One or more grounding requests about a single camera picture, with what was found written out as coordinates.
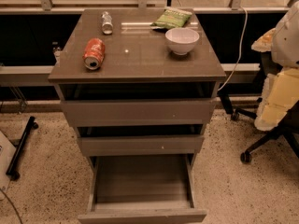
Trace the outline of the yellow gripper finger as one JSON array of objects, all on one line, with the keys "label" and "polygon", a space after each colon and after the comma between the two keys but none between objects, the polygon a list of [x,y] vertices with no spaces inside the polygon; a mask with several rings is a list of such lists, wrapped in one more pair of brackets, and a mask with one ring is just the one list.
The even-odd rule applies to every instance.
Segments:
[{"label": "yellow gripper finger", "polygon": [[270,131],[287,115],[299,101],[299,70],[283,68],[276,75],[268,74],[262,91],[262,101],[257,109],[255,127]]},{"label": "yellow gripper finger", "polygon": [[272,46],[272,39],[275,31],[276,31],[275,28],[272,28],[269,31],[267,31],[265,34],[263,34],[256,41],[253,42],[251,48],[258,52],[270,51]]}]

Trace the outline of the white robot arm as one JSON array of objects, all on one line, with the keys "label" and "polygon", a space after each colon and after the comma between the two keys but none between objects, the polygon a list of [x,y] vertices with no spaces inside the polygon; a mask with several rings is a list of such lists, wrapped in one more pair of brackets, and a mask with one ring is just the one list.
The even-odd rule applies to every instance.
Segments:
[{"label": "white robot arm", "polygon": [[282,66],[276,75],[266,76],[254,121],[258,130],[270,131],[299,101],[299,1],[251,48],[259,52],[270,51],[272,61]]}]

